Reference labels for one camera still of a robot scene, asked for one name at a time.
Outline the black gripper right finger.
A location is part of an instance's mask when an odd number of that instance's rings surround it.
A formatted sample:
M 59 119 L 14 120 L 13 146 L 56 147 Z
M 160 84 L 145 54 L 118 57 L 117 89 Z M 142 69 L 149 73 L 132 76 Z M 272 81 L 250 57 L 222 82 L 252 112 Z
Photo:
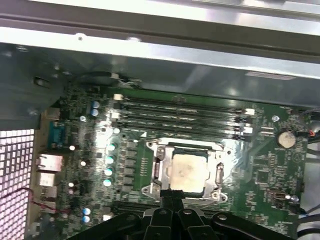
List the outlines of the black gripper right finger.
M 182 190 L 173 190 L 173 206 L 183 231 L 191 240 L 290 240 L 291 238 L 229 212 L 216 212 L 211 218 L 193 208 L 185 208 Z

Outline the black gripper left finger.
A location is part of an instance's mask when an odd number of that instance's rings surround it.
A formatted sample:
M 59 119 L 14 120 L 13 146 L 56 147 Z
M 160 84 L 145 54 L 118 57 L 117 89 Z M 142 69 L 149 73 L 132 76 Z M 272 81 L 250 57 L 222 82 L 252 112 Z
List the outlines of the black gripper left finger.
M 125 212 L 82 231 L 70 240 L 170 240 L 173 223 L 173 190 L 160 191 L 160 207 L 139 217 Z

